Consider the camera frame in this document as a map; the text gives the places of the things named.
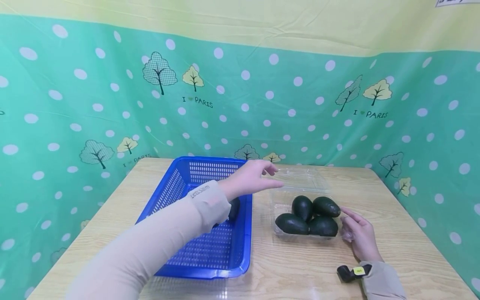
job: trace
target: person's right hand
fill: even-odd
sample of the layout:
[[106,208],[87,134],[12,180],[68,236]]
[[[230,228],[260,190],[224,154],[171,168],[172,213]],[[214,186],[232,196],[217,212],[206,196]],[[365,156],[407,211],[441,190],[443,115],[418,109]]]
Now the person's right hand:
[[343,230],[352,235],[352,239],[349,241],[352,244],[353,254],[361,261],[383,262],[372,224],[348,208],[342,207],[341,210],[347,215],[341,217],[341,220]]

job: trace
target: yellow label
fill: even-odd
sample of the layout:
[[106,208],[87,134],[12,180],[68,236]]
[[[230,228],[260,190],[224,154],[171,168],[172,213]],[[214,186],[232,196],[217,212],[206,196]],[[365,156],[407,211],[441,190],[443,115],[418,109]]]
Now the yellow label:
[[353,274],[360,276],[360,275],[365,275],[366,273],[363,267],[355,267],[353,268]]

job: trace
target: person's left hand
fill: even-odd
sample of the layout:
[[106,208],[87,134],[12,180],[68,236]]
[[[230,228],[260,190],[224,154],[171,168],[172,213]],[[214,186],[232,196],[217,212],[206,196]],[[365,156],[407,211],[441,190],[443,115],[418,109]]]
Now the person's left hand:
[[266,160],[249,160],[230,177],[218,182],[229,201],[236,197],[253,194],[267,189],[281,188],[283,182],[262,178],[267,173],[271,176],[278,172],[277,167]]

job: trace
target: green polka dot backdrop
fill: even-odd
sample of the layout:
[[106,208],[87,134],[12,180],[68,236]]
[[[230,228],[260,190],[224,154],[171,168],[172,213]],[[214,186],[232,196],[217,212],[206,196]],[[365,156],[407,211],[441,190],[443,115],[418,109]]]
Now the green polka dot backdrop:
[[187,155],[371,168],[480,295],[479,53],[344,57],[16,16],[0,41],[0,298],[27,297],[136,162]]

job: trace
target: yellow wall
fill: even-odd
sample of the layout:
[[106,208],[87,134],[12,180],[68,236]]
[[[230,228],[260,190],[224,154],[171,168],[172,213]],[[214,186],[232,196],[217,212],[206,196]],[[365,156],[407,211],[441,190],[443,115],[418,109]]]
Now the yellow wall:
[[480,4],[436,0],[3,0],[0,13],[317,53],[480,51]]

